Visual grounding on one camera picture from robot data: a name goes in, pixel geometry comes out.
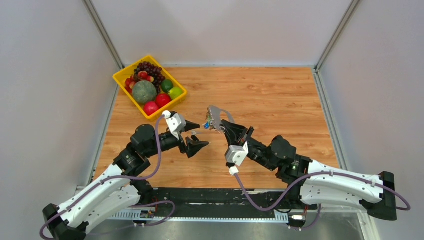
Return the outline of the silver key with blue tag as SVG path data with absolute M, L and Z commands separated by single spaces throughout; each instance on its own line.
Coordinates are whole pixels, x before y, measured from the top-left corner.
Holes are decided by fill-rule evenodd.
M 192 135 L 199 135 L 199 134 L 202 134 L 202 132 L 201 132 L 201 131 L 196 131 L 196 130 L 192 130 L 190 133 L 191 133 Z

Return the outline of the silver keyring bunch with keys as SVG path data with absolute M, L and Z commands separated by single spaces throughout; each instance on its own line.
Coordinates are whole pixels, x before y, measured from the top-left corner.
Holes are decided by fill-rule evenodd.
M 221 134 L 224 134 L 226 132 L 226 129 L 222 124 L 221 113 L 226 114 L 230 123 L 235 123 L 233 116 L 227 110 L 224 110 L 214 105 L 210 105 L 207 108 L 206 123 L 203 124 L 203 127 L 207 130 L 214 130 Z

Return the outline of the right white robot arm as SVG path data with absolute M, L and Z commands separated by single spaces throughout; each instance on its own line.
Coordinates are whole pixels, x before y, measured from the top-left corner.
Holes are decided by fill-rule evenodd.
M 220 128 L 228 143 L 226 165 L 231 175 L 245 159 L 250 159 L 288 184 L 283 197 L 292 209 L 301 205 L 339 205 L 365 210 L 371 217 L 397 220 L 394 174 L 355 173 L 325 165 L 297 154 L 296 147 L 281 135 L 264 145 L 252 137 L 254 129 L 222 120 Z

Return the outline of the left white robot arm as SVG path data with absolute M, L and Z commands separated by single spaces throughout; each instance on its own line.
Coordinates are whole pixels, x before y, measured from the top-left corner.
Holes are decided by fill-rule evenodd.
M 130 142 L 113 163 L 82 191 L 59 204 L 47 205 L 42 213 L 45 224 L 39 234 L 44 240 L 48 229 L 52 240 L 83 240 L 102 222 L 121 210 L 139 205 L 153 207 L 153 188 L 147 181 L 158 172 L 140 175 L 150 167 L 149 158 L 162 157 L 162 152 L 179 148 L 191 158 L 209 143 L 195 135 L 183 138 L 182 133 L 199 129 L 198 123 L 172 114 L 167 118 L 168 129 L 161 134 L 157 127 L 142 124 L 136 128 Z

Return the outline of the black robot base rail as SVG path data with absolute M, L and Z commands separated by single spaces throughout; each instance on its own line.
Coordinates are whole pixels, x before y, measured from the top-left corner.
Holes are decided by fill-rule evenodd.
M 300 213 L 305 204 L 284 198 L 269 211 L 260 211 L 243 191 L 230 188 L 155 188 L 141 196 L 137 205 L 153 204 L 148 210 L 156 217 L 269 220 L 276 214 Z

